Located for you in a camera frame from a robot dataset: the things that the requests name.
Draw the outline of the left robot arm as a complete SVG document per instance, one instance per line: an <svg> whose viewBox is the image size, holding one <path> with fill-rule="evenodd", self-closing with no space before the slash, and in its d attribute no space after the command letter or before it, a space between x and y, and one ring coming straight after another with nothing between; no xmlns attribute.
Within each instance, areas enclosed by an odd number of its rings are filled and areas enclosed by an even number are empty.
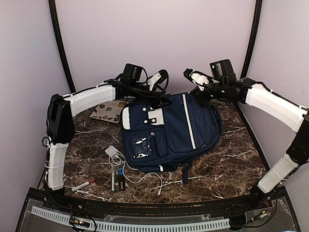
<svg viewBox="0 0 309 232"><path fill-rule="evenodd" d="M146 100L151 107L158 109L170 101L166 97L169 74L165 69L146 76L140 81L146 70L138 65L126 64L117 77L86 89L66 94L54 94L49 102L46 116L46 136L42 145L46 147L45 189L53 192L49 203L58 211L68 207L68 199L59 190L64 190L64 172L67 150L75 136L82 130L79 123L86 112L103 103L135 98Z"/></svg>

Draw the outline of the white charger with cable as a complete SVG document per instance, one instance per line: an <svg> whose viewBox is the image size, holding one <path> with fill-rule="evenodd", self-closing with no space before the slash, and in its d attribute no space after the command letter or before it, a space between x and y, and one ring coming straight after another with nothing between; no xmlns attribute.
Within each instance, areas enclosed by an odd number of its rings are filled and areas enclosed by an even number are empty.
<svg viewBox="0 0 309 232"><path fill-rule="evenodd" d="M132 171L138 171L138 169L129 166L125 156L117 148L111 145L105 150L105 154L108 156L108 163L111 165L111 167L112 168L116 167L117 169L121 169L122 176L124 177L124 179L132 184L139 184L141 181L143 181L150 175L155 175L160 180L160 186L159 186L159 190L157 194L161 195L162 187L163 187L163 179L159 174L157 174L156 172L150 172L150 173L144 174L144 176L141 177L140 180L133 181L127 177L126 168Z"/></svg>

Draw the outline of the navy blue student backpack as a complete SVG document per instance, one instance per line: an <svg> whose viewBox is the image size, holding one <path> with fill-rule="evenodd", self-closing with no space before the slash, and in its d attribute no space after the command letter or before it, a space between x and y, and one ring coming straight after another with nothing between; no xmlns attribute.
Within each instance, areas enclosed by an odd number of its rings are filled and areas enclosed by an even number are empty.
<svg viewBox="0 0 309 232"><path fill-rule="evenodd" d="M121 134L128 165L144 173L173 172L180 166L188 183L193 161L213 149L222 133L214 105L201 105L189 93L170 95L171 104L153 109L133 101L121 112Z"/></svg>

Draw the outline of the red capped white marker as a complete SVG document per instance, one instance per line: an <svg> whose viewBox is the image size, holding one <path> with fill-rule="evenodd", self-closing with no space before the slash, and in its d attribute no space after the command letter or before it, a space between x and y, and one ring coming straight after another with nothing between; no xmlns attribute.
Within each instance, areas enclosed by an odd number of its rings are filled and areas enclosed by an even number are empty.
<svg viewBox="0 0 309 232"><path fill-rule="evenodd" d="M90 185L90 184L92 184L92 183L94 183L94 182L95 182L95 179L89 180L89 181L87 181L87 182L85 182L85 183L82 183L82 184L80 184L80 185L78 185L78 186L72 188L71 191L72 191L72 192L75 192L75 191L77 191L77 190L79 190L79 189L82 189L82 188L84 188L84 187L86 187L86 186L88 186L88 185Z"/></svg>

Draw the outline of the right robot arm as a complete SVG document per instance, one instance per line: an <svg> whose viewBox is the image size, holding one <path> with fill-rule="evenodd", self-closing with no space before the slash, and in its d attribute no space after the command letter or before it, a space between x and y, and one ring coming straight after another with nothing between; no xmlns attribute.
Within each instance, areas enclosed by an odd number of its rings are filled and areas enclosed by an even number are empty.
<svg viewBox="0 0 309 232"><path fill-rule="evenodd" d="M282 156L251 187L246 205L256 210L265 198L281 183L309 162L309 109L267 87L262 81L236 77L231 61L224 59L210 63L211 75L196 69L186 69L184 76L196 87L191 94L202 103L221 100L243 104L266 116L264 123L282 124L294 137Z"/></svg>

